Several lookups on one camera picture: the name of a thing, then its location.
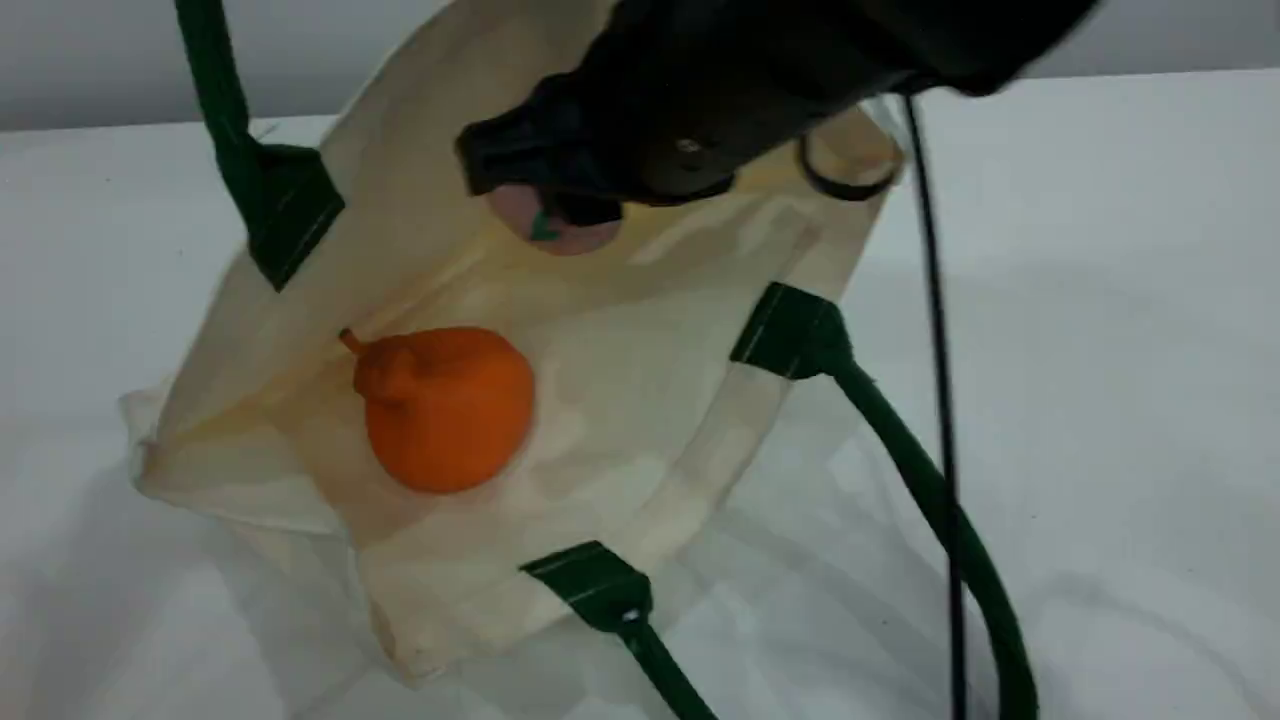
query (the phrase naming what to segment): cream fabric bag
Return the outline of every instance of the cream fabric bag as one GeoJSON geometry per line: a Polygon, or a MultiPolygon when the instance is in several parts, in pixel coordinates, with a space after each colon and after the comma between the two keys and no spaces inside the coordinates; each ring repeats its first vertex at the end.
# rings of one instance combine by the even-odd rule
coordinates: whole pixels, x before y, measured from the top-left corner
{"type": "MultiPolygon", "coordinates": [[[[247,135],[219,3],[178,9],[250,243],[172,387],[125,398],[138,489],[219,518],[287,574],[328,583],[408,682],[502,652],[571,605],[600,628],[566,602],[563,579],[538,570],[572,560],[596,579],[636,579],[690,541],[792,379],[817,372],[797,350],[774,351],[804,345],[796,328],[842,295],[882,197],[820,196],[783,149],[726,196],[628,206],[612,245],[554,258],[467,196],[453,140],[572,68],[609,3],[456,0],[387,60],[317,154],[247,135]],[[796,299],[806,310],[778,325],[796,299]],[[374,459],[337,336],[448,325],[492,328],[530,359],[536,419],[500,478],[433,497],[374,459]]],[[[844,182],[901,161],[858,110],[810,145],[844,182]]],[[[659,682],[669,657],[655,643],[652,630],[628,639],[659,682]]]]}

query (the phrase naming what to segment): orange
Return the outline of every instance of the orange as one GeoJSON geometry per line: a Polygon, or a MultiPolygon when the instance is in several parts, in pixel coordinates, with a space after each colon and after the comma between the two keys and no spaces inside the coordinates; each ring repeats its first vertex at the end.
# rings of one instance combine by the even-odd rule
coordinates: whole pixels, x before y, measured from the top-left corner
{"type": "Polygon", "coordinates": [[[416,491],[451,493],[494,478],[532,424],[534,372],[506,338],[442,328],[362,343],[355,388],[365,429],[387,473],[416,491]]]}

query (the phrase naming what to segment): white table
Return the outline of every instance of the white table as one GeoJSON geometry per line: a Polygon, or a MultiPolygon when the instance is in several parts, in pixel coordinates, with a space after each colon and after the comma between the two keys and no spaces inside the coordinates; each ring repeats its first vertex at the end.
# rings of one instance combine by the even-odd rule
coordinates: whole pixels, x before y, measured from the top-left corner
{"type": "MultiPolygon", "coordinates": [[[[1029,81],[925,115],[965,503],[1043,715],[1280,717],[1280,72],[1029,81]]],[[[198,126],[0,136],[0,715],[662,717],[572,623],[399,688],[212,523],[134,496],[115,398],[179,363],[241,242],[198,126]]],[[[909,187],[844,306],[932,445],[909,187]]],[[[814,382],[672,570],[712,591],[666,635],[724,720],[943,717],[940,568],[814,382]]]]}

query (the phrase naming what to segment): green strap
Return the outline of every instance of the green strap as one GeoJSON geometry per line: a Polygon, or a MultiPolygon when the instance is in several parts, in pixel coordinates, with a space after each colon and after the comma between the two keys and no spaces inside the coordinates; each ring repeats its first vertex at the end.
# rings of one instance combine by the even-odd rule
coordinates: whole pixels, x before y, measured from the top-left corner
{"type": "Polygon", "coordinates": [[[631,651],[649,682],[680,720],[716,720],[649,624],[649,578],[598,542],[549,555],[521,568],[591,628],[612,633],[631,651]]]}
{"type": "Polygon", "coordinates": [[[854,361],[852,345],[840,309],[832,302],[774,283],[763,296],[733,350],[733,360],[791,379],[831,375],[867,424],[884,443],[908,492],[933,534],[950,552],[959,552],[960,574],[987,623],[1000,675],[1001,720],[1038,716],[1036,678],[1023,644],[1009,594],[982,539],[961,511],[959,548],[943,539],[946,491],[942,474],[915,436],[893,411],[874,380],[854,361]]]}
{"type": "Polygon", "coordinates": [[[248,132],[221,0],[174,0],[218,169],[248,231],[248,251],[280,291],[343,209],[320,154],[262,145],[248,132]]]}

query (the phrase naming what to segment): white wall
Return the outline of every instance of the white wall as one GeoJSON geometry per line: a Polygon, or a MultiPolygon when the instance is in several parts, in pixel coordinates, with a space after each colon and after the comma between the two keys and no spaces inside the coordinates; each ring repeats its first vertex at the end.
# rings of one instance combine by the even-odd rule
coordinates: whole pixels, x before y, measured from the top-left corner
{"type": "MultiPolygon", "coordinates": [[[[444,0],[225,4],[255,113],[298,115],[337,111],[444,0]]],[[[1277,15],[1277,0],[1110,0],[1036,73],[1280,64],[1277,15]]],[[[4,0],[0,129],[195,117],[170,0],[4,0]]]]}

